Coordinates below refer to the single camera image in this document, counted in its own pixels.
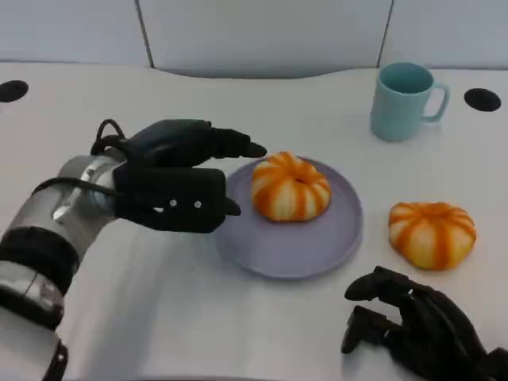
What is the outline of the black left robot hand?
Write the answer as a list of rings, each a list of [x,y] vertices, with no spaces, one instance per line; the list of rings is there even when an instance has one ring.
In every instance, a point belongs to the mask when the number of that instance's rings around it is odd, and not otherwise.
[[[118,148],[125,162],[114,169],[118,217],[155,229],[211,230],[241,208],[228,197],[223,171],[204,168],[210,159],[261,158],[267,150],[235,129],[208,121],[158,121]]]

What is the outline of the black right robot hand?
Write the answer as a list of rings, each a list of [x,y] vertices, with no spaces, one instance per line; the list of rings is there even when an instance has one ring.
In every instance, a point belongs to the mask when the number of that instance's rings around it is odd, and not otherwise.
[[[353,281],[349,301],[379,301],[398,308],[402,321],[357,305],[341,344],[344,354],[360,343],[386,347],[392,360],[426,380],[505,380],[507,350],[488,352],[468,316],[444,293],[385,267]]]

